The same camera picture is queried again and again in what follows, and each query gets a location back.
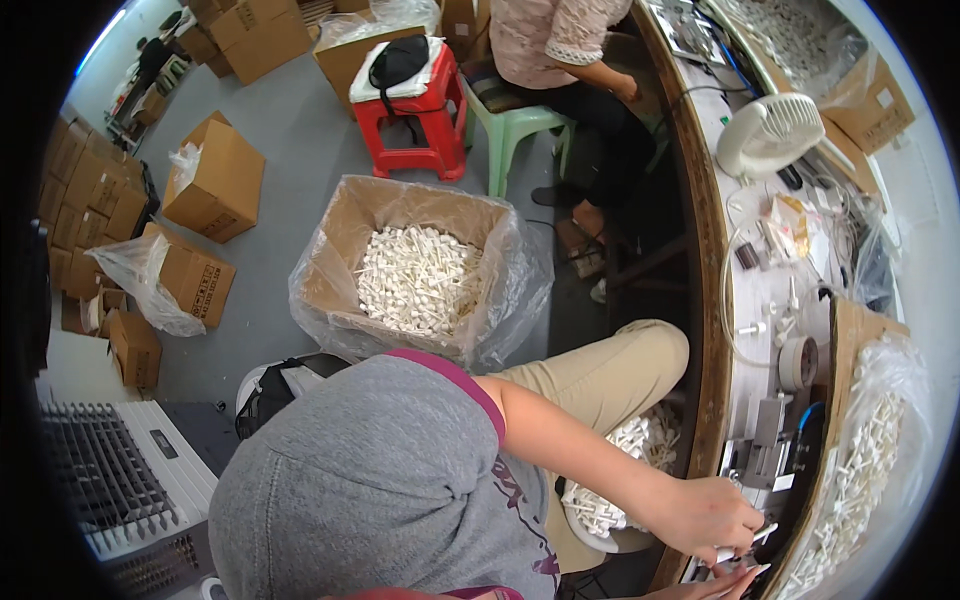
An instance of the woman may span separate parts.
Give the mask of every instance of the woman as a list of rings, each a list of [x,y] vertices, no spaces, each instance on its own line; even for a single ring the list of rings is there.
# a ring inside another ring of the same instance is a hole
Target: woman
[[[742,554],[763,517],[733,484],[674,479],[603,437],[673,388],[687,351],[673,325],[641,321],[490,376],[403,349],[336,373],[240,444],[217,485],[210,546],[228,596],[547,600],[604,558],[570,531],[560,475],[708,564],[715,546]],[[738,573],[734,591],[756,575]]]
[[[633,0],[491,0],[493,59],[508,89],[533,104],[595,128],[604,159],[573,219],[603,242],[601,208],[628,200],[657,144],[624,106],[637,99],[636,82],[604,64],[607,28]]]

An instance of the gray concrete floor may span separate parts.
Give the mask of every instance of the gray concrete floor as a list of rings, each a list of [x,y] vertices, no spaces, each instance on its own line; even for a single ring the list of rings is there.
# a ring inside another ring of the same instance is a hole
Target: gray concrete floor
[[[222,400],[232,412],[237,388],[249,370],[318,349],[290,316],[287,277],[320,222],[337,181],[346,174],[369,175],[372,162],[357,125],[349,120],[309,55],[247,86],[233,76],[218,80],[205,66],[194,67],[136,153],[150,166],[161,198],[171,166],[168,153],[175,152],[180,141],[214,110],[220,110],[267,159],[259,220],[256,227],[224,245],[165,223],[228,260],[237,275],[219,327],[193,338],[159,334],[163,357],[156,398]],[[388,134],[409,142],[409,133],[400,124]],[[553,222],[552,208],[530,200],[533,188],[553,182],[553,141],[547,132],[531,136],[514,157],[506,200],[527,219]],[[486,133],[478,123],[467,172],[456,187],[486,193],[487,150]],[[392,175],[398,180],[438,183],[430,171]],[[572,272],[569,266],[561,269]],[[589,285],[569,273],[558,274],[558,281],[564,284],[554,294],[553,319],[550,311],[541,315],[527,340],[510,356],[508,366],[546,357],[548,342],[550,347],[569,349],[602,337],[603,308],[588,299]]]

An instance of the black bag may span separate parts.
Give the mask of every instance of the black bag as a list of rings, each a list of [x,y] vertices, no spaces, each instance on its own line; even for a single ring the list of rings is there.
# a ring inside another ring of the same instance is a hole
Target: black bag
[[[429,46],[424,34],[399,37],[391,41],[373,60],[370,67],[370,85],[380,90],[380,100],[391,117],[396,118],[396,113],[390,104],[390,98],[387,97],[387,89],[417,75],[429,60]],[[417,132],[410,125],[409,117],[404,117],[403,121],[413,136],[414,144],[417,144]]]
[[[302,366],[303,363],[299,359],[288,358],[279,365],[267,367],[233,421],[238,438],[246,440],[284,406],[294,401],[294,393],[290,391],[290,386],[287,385],[287,380],[283,378],[281,371]]]

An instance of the pink lace blouse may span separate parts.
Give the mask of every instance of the pink lace blouse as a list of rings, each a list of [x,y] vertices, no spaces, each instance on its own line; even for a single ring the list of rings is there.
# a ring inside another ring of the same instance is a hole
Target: pink lace blouse
[[[554,64],[603,58],[607,28],[633,0],[491,0],[490,42],[500,75],[511,84],[546,89],[575,77]]]

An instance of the red plastic stool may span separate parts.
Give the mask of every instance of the red plastic stool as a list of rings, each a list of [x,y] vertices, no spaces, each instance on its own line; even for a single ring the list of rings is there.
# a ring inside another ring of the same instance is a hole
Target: red plastic stool
[[[452,100],[457,108],[452,122],[446,104]],[[457,77],[457,63],[444,44],[433,64],[433,75],[426,91],[416,98],[391,98],[397,115],[418,117],[423,125],[429,148],[387,150],[380,139],[380,125],[387,119],[387,107],[381,100],[353,105],[357,124],[373,158],[373,174],[388,178],[392,169],[433,169],[441,181],[456,181],[467,166],[464,153],[464,130],[467,124],[467,97]]]

